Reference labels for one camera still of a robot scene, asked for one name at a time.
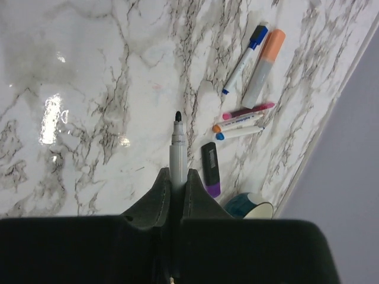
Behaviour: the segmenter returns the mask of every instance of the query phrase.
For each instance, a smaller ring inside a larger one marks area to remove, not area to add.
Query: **blue marker cap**
[[[255,47],[262,43],[267,32],[268,29],[264,25],[257,26],[254,33],[251,35],[249,47],[254,50]]]
[[[216,134],[216,139],[217,139],[217,140],[224,140],[224,139],[225,139],[225,136],[224,136],[224,134],[222,134],[222,133],[217,133],[217,134]]]

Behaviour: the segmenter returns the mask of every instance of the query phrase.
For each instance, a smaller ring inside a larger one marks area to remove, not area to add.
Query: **blue marker tip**
[[[225,139],[225,136],[224,136],[224,134],[222,134],[222,133],[217,133],[217,134],[216,134],[216,139],[217,139],[217,140],[224,140],[224,139]]]

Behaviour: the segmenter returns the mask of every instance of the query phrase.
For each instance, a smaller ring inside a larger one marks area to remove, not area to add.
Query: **orange marker cap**
[[[262,57],[268,61],[274,62],[278,56],[280,48],[283,45],[285,33],[282,30],[272,31],[264,45]]]
[[[212,128],[212,130],[214,133],[220,133],[221,132],[221,128],[217,124]]]

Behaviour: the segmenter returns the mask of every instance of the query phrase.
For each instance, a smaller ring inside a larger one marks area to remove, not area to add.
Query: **black marker tip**
[[[180,111],[177,111],[176,114],[175,114],[175,121],[182,121],[182,114],[180,113]]]

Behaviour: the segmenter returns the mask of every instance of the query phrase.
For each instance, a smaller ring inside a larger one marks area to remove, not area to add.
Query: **blue marker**
[[[259,46],[262,43],[267,32],[268,32],[268,29],[264,25],[259,25],[255,28],[255,31],[250,38],[250,44],[249,44],[248,49],[243,54],[242,59],[238,63],[237,67],[233,71],[233,74],[231,75],[231,77],[229,78],[229,80],[227,81],[223,89],[223,93],[225,95],[227,95],[230,92],[230,89],[235,85],[236,80],[241,75],[243,68],[252,57],[253,51],[255,50],[257,46]]]

